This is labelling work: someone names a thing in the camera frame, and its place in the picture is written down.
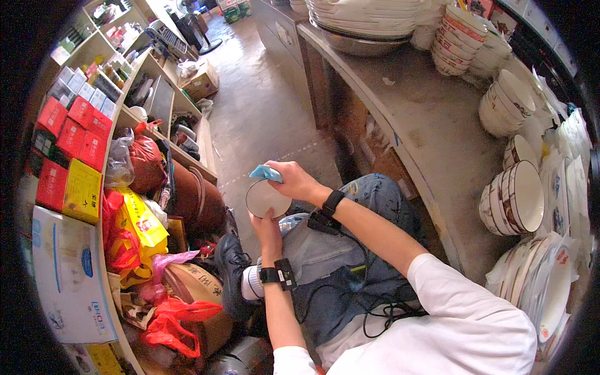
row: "blue rag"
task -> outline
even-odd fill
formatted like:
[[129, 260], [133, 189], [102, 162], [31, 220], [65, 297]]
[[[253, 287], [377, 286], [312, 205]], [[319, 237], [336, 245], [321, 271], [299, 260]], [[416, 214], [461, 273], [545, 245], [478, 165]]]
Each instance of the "blue rag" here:
[[283, 177], [281, 177], [281, 173], [265, 164], [261, 164], [256, 167], [249, 177], [268, 178], [281, 184], [283, 183]]

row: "white sock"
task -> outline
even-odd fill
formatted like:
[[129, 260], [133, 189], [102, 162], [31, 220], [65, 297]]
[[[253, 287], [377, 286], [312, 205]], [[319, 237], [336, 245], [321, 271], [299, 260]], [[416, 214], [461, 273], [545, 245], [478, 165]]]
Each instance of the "white sock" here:
[[257, 266], [250, 266], [242, 275], [242, 297], [249, 301], [256, 301], [265, 297], [265, 290], [259, 279]]

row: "wire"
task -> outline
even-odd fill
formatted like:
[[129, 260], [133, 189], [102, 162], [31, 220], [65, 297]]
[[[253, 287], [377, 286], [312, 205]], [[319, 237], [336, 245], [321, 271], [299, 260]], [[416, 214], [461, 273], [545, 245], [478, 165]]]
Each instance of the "wire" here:
[[[342, 231], [340, 231], [339, 233], [340, 233], [340, 235], [342, 237], [347, 237], [347, 238], [353, 240], [356, 244], [358, 244], [358, 246], [361, 248], [362, 253], [363, 253], [364, 257], [365, 257], [365, 260], [364, 260], [365, 275], [363, 277], [363, 282], [361, 284], [361, 287], [360, 287], [360, 289], [357, 292], [352, 292], [352, 293], [348, 292], [346, 289], [343, 289], [343, 288], [338, 287], [337, 285], [333, 285], [333, 284], [324, 284], [324, 285], [320, 285], [320, 286], [316, 287], [310, 293], [310, 296], [308, 297], [308, 302], [307, 302], [307, 305], [306, 305], [306, 310], [304, 311], [304, 315], [303, 315], [302, 319], [298, 319], [298, 316], [296, 316], [296, 319], [298, 320], [298, 322], [300, 324], [304, 324], [304, 322], [306, 321], [306, 318], [308, 317], [308, 313], [310, 312], [311, 303], [313, 301], [313, 298], [314, 298], [315, 294], [318, 291], [320, 291], [320, 290], [322, 290], [324, 288], [327, 288], [327, 287], [333, 288], [333, 289], [337, 289], [338, 291], [340, 291], [342, 293], [341, 296], [350, 295], [351, 301], [353, 301], [354, 303], [356, 303], [357, 305], [359, 305], [365, 311], [364, 312], [365, 317], [364, 317], [364, 319], [362, 321], [362, 332], [368, 338], [377, 338], [377, 337], [381, 336], [385, 331], [388, 330], [389, 327], [392, 326], [392, 324], [396, 320], [399, 320], [399, 319], [402, 319], [402, 318], [405, 318], [405, 317], [415, 317], [415, 316], [424, 316], [424, 315], [427, 315], [427, 312], [422, 307], [413, 308], [413, 307], [411, 307], [410, 305], [406, 304], [403, 301], [392, 301], [391, 299], [389, 299], [387, 297], [372, 295], [370, 293], [363, 292], [362, 290], [367, 285], [368, 269], [369, 269], [369, 267], [371, 265], [373, 265], [373, 262], [375, 261], [375, 258], [373, 260], [369, 261], [369, 256], [368, 255], [370, 254], [370, 251], [368, 251], [363, 246], [363, 244], [360, 241], [358, 241], [353, 236], [350, 236], [350, 235], [348, 235], [348, 234], [346, 234], [346, 233], [344, 233]], [[367, 295], [369, 297], [375, 298], [375, 302], [373, 302], [370, 307], [368, 307], [368, 308], [365, 307], [362, 304], [362, 302], [356, 297], [358, 294], [361, 294], [361, 293], [364, 294], [364, 295]], [[375, 314], [375, 313], [371, 312], [373, 309], [375, 309], [377, 306], [379, 306], [381, 304], [388, 304], [388, 306], [386, 306], [386, 307], [383, 308], [383, 314]], [[402, 313], [401, 314], [394, 314], [394, 310], [395, 309], [402, 310]], [[384, 323], [383, 330], [380, 333], [378, 333], [376, 335], [369, 335], [367, 333], [367, 318], [369, 316], [386, 317], [387, 318], [386, 321], [385, 321], [385, 323]], [[338, 326], [342, 323], [342, 321], [343, 321], [343, 316], [340, 317], [338, 323], [333, 327], [332, 330], [334, 331], [335, 329], [337, 329]]]

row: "concrete floor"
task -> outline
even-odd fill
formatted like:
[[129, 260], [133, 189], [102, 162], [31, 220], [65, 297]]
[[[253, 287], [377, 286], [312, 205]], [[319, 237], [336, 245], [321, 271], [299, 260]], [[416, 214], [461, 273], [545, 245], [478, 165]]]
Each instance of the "concrete floor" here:
[[223, 17], [215, 16], [208, 27], [210, 40], [223, 39], [219, 48], [205, 55], [219, 75], [219, 90], [210, 98], [214, 108], [208, 118], [212, 140], [223, 159], [215, 154], [217, 187], [226, 205], [235, 210], [244, 251], [256, 261], [260, 244], [247, 215], [245, 195], [256, 181], [248, 174], [258, 164], [295, 160], [323, 185], [340, 188], [342, 183], [333, 144], [319, 134], [269, 59], [254, 19], [228, 25]]

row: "fan stand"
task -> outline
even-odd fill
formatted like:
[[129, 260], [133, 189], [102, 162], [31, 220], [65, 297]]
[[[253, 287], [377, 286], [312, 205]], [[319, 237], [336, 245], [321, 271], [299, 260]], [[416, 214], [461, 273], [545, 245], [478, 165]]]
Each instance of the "fan stand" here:
[[204, 38], [204, 40], [206, 41], [206, 45], [203, 46], [199, 51], [198, 51], [198, 55], [202, 56], [205, 55], [207, 53], [209, 53], [210, 51], [214, 50], [215, 48], [217, 48], [218, 46], [220, 46], [223, 43], [223, 39], [215, 39], [214, 41], [209, 41], [208, 37], [206, 36], [206, 34], [202, 31], [202, 27], [200, 27], [200, 22], [198, 22], [198, 19], [195, 17], [194, 14], [190, 14], [190, 19], [192, 21], [192, 23], [195, 26], [196, 31], [202, 35], [202, 37]]

